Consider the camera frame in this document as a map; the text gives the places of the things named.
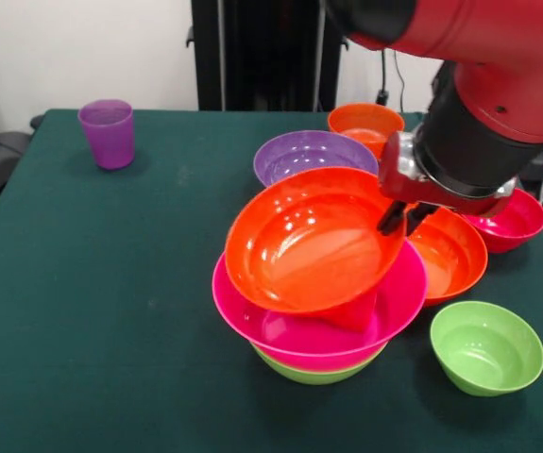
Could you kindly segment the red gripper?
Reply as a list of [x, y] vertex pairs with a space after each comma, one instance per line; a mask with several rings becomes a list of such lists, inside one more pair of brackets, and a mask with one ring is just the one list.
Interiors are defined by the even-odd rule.
[[440, 181], [416, 157], [416, 136], [395, 132], [385, 143], [379, 170], [384, 196], [393, 201], [377, 225], [384, 236], [392, 234], [404, 221], [406, 203], [417, 203], [406, 214], [406, 235], [443, 206], [465, 215], [491, 217], [504, 209], [518, 180], [513, 177], [496, 188], [482, 189], [466, 184]]

